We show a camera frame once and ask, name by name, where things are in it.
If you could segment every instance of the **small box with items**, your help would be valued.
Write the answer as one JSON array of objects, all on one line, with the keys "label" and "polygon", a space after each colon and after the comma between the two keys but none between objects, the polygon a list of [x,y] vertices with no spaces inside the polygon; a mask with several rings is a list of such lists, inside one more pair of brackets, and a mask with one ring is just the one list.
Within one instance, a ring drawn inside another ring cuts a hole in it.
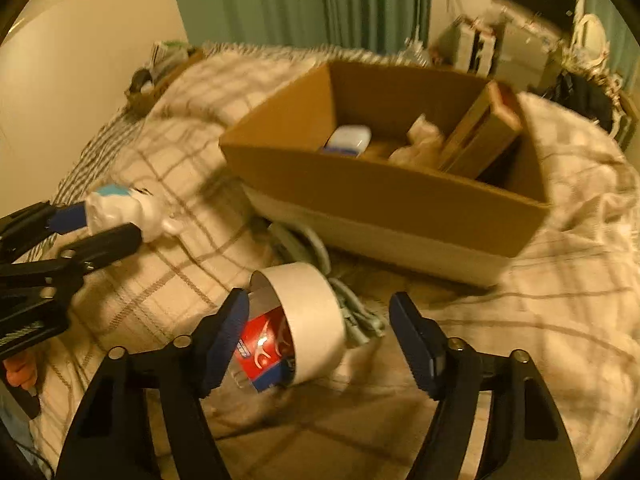
[{"label": "small box with items", "polygon": [[261,215],[473,285],[497,283],[549,208],[513,93],[449,70],[329,62],[220,146]]}]

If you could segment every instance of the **green fabric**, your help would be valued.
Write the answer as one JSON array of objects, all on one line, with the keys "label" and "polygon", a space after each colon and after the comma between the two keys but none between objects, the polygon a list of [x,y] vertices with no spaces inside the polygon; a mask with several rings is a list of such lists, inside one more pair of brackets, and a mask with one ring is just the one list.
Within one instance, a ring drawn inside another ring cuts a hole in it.
[{"label": "green fabric", "polygon": [[628,86],[640,56],[636,38],[611,0],[584,0],[584,12],[595,14],[602,22],[611,44],[608,67],[618,72],[625,79],[625,87]]},{"label": "green fabric", "polygon": [[402,49],[428,1],[415,0],[177,0],[189,40],[312,47],[331,43],[379,53]]}]

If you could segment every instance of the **plaid blanket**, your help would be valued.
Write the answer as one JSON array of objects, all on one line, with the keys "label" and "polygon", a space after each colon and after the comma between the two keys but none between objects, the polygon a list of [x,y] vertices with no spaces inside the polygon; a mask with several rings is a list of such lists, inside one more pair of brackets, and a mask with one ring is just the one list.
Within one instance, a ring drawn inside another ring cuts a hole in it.
[{"label": "plaid blanket", "polygon": [[[240,183],[226,170],[218,137],[328,56],[226,49],[209,57],[169,88],[138,138],[89,186],[146,187],[181,209],[186,228],[177,240],[147,244],[91,275],[70,308],[71,329],[45,346],[42,414],[31,429],[53,463],[110,347],[164,346],[215,312],[252,270],[277,263]],[[593,479],[626,439],[640,406],[638,176],[597,126],[535,96],[519,98],[540,144],[554,208],[498,287],[472,295],[344,254],[334,254],[334,272],[382,315],[390,295],[405,290],[447,335],[478,351],[527,349],[558,404],[583,478]],[[232,397],[215,391],[202,405],[236,479],[405,478],[435,407],[416,389],[391,332],[348,351],[328,377]],[[176,478],[159,400],[153,393],[148,400],[163,477]],[[489,400],[481,396],[462,478],[474,477]]]}]

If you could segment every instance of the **open cardboard box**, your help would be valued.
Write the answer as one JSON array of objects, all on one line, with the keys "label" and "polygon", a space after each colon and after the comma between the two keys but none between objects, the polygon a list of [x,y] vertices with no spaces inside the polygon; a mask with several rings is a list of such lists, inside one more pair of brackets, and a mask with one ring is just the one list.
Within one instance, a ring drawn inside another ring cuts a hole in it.
[{"label": "open cardboard box", "polygon": [[[492,286],[549,209],[520,106],[523,133],[484,182],[386,161],[421,114],[449,135],[486,83],[448,70],[329,62],[252,110],[220,146],[261,215],[309,225],[357,254]],[[342,124],[371,128],[360,157],[320,151]]]}]

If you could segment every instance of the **silver bolt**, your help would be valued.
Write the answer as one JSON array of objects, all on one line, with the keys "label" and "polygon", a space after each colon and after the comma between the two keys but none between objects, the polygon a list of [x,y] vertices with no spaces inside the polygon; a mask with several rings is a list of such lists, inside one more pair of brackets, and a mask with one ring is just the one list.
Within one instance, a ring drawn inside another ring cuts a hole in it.
[{"label": "silver bolt", "polygon": [[449,348],[452,350],[464,350],[465,342],[462,341],[459,337],[450,337],[449,338]]},{"label": "silver bolt", "polygon": [[40,291],[40,297],[43,300],[50,300],[51,298],[53,298],[56,295],[56,288],[54,286],[45,286],[41,291]]},{"label": "silver bolt", "polygon": [[511,355],[519,363],[528,363],[531,359],[531,356],[524,350],[514,350],[513,352],[511,352]]},{"label": "silver bolt", "polygon": [[122,346],[114,346],[111,350],[109,350],[109,359],[113,359],[117,361],[118,359],[124,357],[127,351]]},{"label": "silver bolt", "polygon": [[176,348],[187,348],[191,344],[191,336],[190,335],[179,335],[174,339],[174,346]]}]

